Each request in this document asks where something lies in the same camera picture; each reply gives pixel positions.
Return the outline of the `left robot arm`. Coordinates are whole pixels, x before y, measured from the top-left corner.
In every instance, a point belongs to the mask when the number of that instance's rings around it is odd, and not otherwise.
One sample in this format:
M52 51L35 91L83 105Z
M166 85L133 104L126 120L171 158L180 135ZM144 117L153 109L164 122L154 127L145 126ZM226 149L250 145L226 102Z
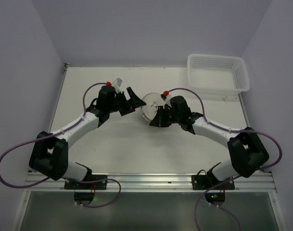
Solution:
M105 123L111 113L119 112L124 116L146 105L130 87L127 92L128 99L115 86L103 85L90 106L83 107L83 114L79 118L53 133L43 131L38 134L29 166L53 180L88 181L92 174L91 169L70 162L69 149L86 134Z

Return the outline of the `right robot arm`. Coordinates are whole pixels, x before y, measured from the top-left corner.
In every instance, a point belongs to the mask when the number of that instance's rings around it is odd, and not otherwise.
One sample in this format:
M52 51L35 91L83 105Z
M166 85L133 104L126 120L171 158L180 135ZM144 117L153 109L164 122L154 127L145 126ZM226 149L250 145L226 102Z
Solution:
M184 131L211 139L228 149L229 160L206 172L204 182L208 187L237 175L248 178L269 160L269 154L254 129L233 129L207 121L203 114L192 112L182 96L162 94L161 98L165 104L158 106L150 126L167 128L178 124Z

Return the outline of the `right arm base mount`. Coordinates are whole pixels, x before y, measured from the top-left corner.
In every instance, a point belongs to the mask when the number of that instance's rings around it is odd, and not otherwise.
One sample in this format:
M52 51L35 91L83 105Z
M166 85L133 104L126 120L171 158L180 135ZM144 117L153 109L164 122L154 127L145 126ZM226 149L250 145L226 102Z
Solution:
M192 189L195 191L208 189L220 184L221 181L217 180L210 171L200 170L197 174L191 175ZM207 192L202 198L206 200L210 205L219 207L223 205L226 200L226 191L235 190L235 184L233 180L229 180L224 185L214 188L215 192Z

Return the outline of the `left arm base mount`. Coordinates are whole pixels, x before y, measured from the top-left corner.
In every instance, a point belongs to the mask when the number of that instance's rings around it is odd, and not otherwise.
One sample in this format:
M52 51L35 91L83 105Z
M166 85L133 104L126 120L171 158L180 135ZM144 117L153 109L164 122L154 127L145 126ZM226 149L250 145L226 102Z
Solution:
M89 205L95 198L96 190L106 190L107 175L89 175L83 180L67 180L64 184L65 190L74 190L74 201L78 204Z

